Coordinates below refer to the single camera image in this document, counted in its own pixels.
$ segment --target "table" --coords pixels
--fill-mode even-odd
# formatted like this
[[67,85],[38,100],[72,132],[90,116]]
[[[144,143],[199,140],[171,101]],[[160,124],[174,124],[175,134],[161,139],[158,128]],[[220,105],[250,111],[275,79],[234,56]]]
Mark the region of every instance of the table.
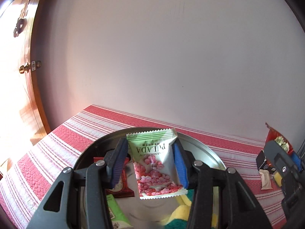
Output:
[[80,154],[98,138],[128,127],[172,128],[210,147],[226,167],[234,167],[263,207],[273,228],[286,222],[283,194],[261,190],[255,158],[263,146],[208,134],[178,125],[91,105],[44,137],[0,181],[0,205],[17,228],[26,228],[43,196],[63,168],[74,166]]

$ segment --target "blue gripper pad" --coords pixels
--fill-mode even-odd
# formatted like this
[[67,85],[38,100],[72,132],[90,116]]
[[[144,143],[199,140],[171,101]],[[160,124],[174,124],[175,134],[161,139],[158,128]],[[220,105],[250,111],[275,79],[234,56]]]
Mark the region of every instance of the blue gripper pad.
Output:
[[301,165],[300,157],[295,152],[293,152],[290,157],[291,157],[292,161],[296,164],[296,166],[298,166],[298,170],[301,171],[302,165]]
[[107,175],[110,179],[110,189],[113,189],[114,186],[119,182],[120,176],[122,174],[125,158],[127,157],[128,152],[128,142],[126,138],[121,138],[112,152],[112,155],[109,160],[104,160],[107,162]]
[[184,188],[188,189],[188,172],[190,172],[190,169],[188,170],[188,168],[191,168],[192,165],[190,164],[189,159],[185,154],[185,150],[183,149],[179,139],[176,139],[173,144],[173,153],[180,183],[183,185]]

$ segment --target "silver screw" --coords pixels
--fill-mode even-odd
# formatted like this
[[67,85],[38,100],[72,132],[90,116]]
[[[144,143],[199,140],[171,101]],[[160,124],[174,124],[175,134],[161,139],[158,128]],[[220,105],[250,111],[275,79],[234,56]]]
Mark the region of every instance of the silver screw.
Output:
[[232,167],[229,167],[227,170],[230,174],[234,174],[236,172],[236,169],[234,169]]
[[96,166],[103,166],[106,162],[104,160],[98,160]]
[[72,168],[70,168],[70,167],[67,167],[67,168],[64,168],[63,169],[63,172],[65,173],[65,174],[68,174],[68,173],[70,173],[72,171]]
[[195,160],[194,165],[195,166],[201,166],[201,165],[203,165],[203,163],[200,160]]

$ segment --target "red snack packet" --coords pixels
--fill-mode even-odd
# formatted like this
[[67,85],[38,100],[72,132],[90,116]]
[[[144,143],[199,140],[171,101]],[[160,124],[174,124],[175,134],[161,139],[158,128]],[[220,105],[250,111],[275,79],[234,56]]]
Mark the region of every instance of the red snack packet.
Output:
[[292,145],[290,144],[290,142],[281,134],[279,133],[277,130],[275,130],[273,127],[269,126],[267,123],[266,123],[266,126],[269,128],[269,133],[267,135],[267,139],[266,139],[266,142],[269,142],[271,140],[275,140],[277,137],[279,136],[282,136],[284,141],[287,142],[289,144],[289,151],[287,152],[288,155],[291,155],[292,152],[293,152],[293,148],[292,148]]
[[[94,157],[94,163],[98,160],[103,160],[104,157]],[[106,189],[106,194],[112,194],[115,198],[122,197],[134,197],[135,193],[127,186],[127,177],[125,173],[125,164],[129,162],[129,158],[125,158],[123,171],[120,177],[118,184],[114,187],[114,189]]]

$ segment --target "beige wrapper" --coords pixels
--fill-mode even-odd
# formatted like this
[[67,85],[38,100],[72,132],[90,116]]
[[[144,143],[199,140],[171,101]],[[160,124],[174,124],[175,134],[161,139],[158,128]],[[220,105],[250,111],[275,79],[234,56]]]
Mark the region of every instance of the beige wrapper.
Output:
[[272,189],[269,171],[260,169],[260,178],[262,180],[262,190]]

